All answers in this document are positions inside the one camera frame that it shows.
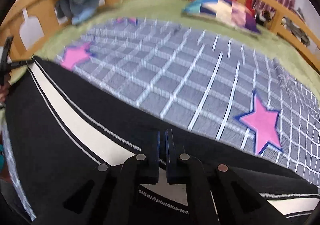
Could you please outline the black pants with white stripe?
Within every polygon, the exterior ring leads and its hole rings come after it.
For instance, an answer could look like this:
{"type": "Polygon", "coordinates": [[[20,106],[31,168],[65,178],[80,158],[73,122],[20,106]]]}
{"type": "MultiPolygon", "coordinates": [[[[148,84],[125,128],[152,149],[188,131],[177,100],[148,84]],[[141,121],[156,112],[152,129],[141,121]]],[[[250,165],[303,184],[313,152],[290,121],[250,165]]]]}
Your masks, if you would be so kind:
{"type": "Polygon", "coordinates": [[[3,142],[32,224],[319,224],[317,187],[290,169],[190,132],[39,57],[12,85],[3,142]],[[183,153],[170,185],[165,131],[183,153]],[[148,184],[152,133],[159,179],[148,184]]]}

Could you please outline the grey checkered star blanket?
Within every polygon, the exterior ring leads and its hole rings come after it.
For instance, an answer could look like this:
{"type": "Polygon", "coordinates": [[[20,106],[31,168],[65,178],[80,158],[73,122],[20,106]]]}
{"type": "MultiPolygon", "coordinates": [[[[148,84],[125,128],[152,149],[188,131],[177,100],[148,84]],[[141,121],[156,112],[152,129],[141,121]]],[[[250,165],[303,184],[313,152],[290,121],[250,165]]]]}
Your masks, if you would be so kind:
{"type": "Polygon", "coordinates": [[[276,59],[170,21],[111,19],[56,57],[156,117],[285,166],[319,185],[319,104],[276,59]]]}

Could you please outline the green bed sheet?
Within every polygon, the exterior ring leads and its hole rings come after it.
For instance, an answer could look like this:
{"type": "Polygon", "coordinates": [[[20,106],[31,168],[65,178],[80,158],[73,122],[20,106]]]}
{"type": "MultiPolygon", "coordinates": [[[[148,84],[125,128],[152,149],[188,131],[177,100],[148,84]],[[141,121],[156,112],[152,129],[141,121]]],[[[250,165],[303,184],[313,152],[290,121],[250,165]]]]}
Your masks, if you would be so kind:
{"type": "Polygon", "coordinates": [[[12,45],[10,57],[11,59],[26,59],[36,54],[53,59],[72,40],[77,39],[94,25],[108,19],[122,16],[158,19],[224,35],[242,42],[270,59],[277,58],[288,72],[310,88],[315,96],[319,96],[319,74],[289,43],[266,29],[261,29],[261,34],[257,36],[224,26],[215,20],[183,16],[181,10],[186,4],[186,0],[123,0],[114,6],[99,8],[95,16],[80,26],[72,26],[68,23],[60,25],[59,29],[50,26],[52,34],[46,37],[43,42],[36,43],[30,51],[24,52],[16,45],[12,45]]]}

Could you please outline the colourful geometric pillow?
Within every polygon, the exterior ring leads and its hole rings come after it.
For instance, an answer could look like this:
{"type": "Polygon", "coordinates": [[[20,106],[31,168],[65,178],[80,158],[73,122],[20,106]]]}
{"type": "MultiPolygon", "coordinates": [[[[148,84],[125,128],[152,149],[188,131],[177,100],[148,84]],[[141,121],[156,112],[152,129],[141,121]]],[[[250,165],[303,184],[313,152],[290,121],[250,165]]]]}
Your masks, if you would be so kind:
{"type": "Polygon", "coordinates": [[[216,20],[228,27],[249,34],[261,34],[251,11],[233,0],[193,0],[182,9],[182,13],[188,16],[216,20]]]}

